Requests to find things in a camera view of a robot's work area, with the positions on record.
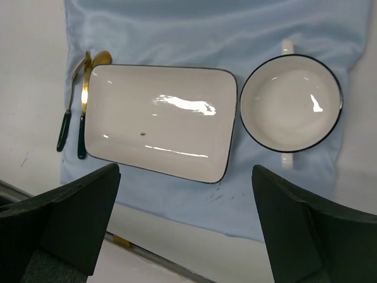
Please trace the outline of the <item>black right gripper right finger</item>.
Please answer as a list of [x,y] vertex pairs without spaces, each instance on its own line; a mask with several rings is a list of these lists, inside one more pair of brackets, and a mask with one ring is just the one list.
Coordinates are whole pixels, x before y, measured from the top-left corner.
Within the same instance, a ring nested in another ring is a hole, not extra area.
[[376,282],[376,215],[255,165],[252,187],[275,282]]

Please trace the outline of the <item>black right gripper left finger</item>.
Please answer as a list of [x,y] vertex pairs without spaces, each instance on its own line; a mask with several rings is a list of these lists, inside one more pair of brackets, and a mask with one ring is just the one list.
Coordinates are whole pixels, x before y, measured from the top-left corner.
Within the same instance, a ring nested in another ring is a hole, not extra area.
[[120,179],[112,163],[1,206],[1,282],[86,282],[97,264]]

